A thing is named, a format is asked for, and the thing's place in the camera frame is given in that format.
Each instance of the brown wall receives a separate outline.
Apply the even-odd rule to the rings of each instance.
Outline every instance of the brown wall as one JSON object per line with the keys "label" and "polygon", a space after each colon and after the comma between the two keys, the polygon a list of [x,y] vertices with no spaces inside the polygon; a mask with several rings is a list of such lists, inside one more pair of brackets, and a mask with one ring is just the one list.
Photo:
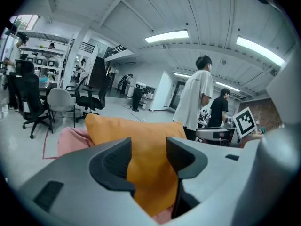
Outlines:
{"label": "brown wall", "polygon": [[282,121],[277,112],[277,109],[271,99],[250,101],[240,103],[238,111],[249,107],[255,121],[259,120],[260,126],[263,126],[266,131],[278,128]]}

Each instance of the pink fabric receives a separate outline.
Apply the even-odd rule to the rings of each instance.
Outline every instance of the pink fabric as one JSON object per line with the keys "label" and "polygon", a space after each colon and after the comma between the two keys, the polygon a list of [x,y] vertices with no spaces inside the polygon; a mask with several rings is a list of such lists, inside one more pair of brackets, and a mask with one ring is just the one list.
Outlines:
{"label": "pink fabric", "polygon": [[[75,129],[66,127],[60,134],[57,144],[57,156],[63,156],[67,153],[94,146],[88,131],[85,129]],[[167,223],[171,220],[171,214],[174,206],[160,212],[152,218],[159,224]]]}
{"label": "pink fabric", "polygon": [[94,146],[88,131],[66,127],[60,134],[57,144],[57,156]]}

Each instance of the black t-shirt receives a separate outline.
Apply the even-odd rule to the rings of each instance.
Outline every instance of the black t-shirt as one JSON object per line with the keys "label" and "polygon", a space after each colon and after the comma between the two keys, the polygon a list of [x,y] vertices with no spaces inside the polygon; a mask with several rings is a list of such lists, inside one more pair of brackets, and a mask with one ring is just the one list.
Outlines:
{"label": "black t-shirt", "polygon": [[216,98],[210,107],[211,111],[211,121],[214,121],[216,124],[222,123],[222,112],[228,111],[228,101],[224,97]]}

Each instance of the fluorescent light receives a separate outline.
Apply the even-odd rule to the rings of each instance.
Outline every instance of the fluorescent light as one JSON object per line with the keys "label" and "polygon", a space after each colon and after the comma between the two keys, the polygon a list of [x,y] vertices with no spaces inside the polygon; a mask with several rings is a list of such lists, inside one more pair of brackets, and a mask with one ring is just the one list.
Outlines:
{"label": "fluorescent light", "polygon": [[182,77],[185,77],[185,78],[190,78],[191,77],[191,75],[182,74],[182,73],[174,73],[174,75],[176,75],[176,76],[182,76]]}
{"label": "fluorescent light", "polygon": [[257,43],[254,43],[254,42],[244,39],[242,37],[237,37],[236,44],[243,46],[245,48],[248,48],[250,50],[253,50],[253,51],[265,56],[266,58],[270,59],[271,61],[273,61],[280,67],[285,65],[285,61],[282,58],[280,58],[278,55],[274,54],[272,51],[269,51],[267,48],[265,48]]}
{"label": "fluorescent light", "polygon": [[239,92],[239,89],[233,88],[233,87],[231,87],[231,86],[229,86],[229,85],[225,85],[225,84],[222,84],[222,83],[219,83],[219,82],[216,82],[216,84],[222,85],[222,86],[224,86],[224,87],[227,87],[227,88],[230,88],[230,89],[232,89],[232,90],[235,90],[235,91]]}
{"label": "fluorescent light", "polygon": [[157,41],[161,41],[161,40],[170,40],[170,39],[179,39],[179,38],[189,38],[187,30],[158,34],[155,36],[145,38],[145,40],[148,43],[152,43],[152,42],[157,42]]}

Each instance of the orange pillow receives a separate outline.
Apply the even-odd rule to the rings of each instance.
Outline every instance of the orange pillow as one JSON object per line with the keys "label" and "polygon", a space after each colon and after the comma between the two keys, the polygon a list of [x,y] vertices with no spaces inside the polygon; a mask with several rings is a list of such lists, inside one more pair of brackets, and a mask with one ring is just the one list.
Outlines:
{"label": "orange pillow", "polygon": [[145,123],[94,114],[85,119],[95,145],[132,139],[127,181],[135,184],[135,201],[152,217],[175,202],[178,177],[166,157],[166,137],[185,138],[180,122]]}

